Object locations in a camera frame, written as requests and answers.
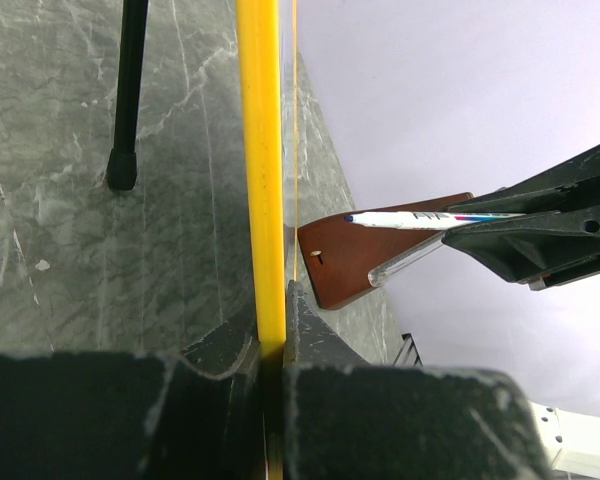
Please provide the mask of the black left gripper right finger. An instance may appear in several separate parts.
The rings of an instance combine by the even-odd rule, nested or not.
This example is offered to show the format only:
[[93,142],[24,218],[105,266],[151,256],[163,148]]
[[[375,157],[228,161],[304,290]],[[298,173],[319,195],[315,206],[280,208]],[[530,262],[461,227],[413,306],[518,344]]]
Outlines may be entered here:
[[375,365],[287,287],[289,479],[547,479],[520,388],[484,369]]

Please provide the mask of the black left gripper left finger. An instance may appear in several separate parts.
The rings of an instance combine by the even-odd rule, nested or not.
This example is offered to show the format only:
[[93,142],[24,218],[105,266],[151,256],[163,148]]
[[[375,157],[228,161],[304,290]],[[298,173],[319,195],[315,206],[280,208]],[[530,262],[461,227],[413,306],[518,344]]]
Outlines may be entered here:
[[261,479],[259,347],[0,353],[0,479]]

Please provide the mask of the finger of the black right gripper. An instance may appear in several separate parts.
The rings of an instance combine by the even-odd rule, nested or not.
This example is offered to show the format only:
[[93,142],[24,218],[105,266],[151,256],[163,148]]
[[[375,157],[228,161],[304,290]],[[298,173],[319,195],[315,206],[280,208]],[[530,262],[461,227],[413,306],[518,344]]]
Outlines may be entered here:
[[600,204],[600,144],[516,185],[471,198],[453,213],[574,211]]
[[442,243],[538,291],[600,274],[600,204],[447,231]]

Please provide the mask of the white rainbow whiteboard marker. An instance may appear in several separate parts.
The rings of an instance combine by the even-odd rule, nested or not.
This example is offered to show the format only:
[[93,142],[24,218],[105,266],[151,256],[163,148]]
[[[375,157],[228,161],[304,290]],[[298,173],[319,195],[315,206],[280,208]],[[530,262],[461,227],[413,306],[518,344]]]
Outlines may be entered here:
[[372,212],[344,215],[343,219],[351,224],[366,228],[384,228],[396,230],[444,231],[475,223],[509,220],[521,217],[511,213],[473,213],[459,214],[448,212]]

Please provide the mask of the orange framed whiteboard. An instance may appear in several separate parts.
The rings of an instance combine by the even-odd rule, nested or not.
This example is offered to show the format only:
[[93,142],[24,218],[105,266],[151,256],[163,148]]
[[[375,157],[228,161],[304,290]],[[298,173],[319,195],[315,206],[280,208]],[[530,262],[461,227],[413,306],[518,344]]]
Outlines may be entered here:
[[237,1],[235,7],[267,477],[282,479],[286,279],[279,3]]

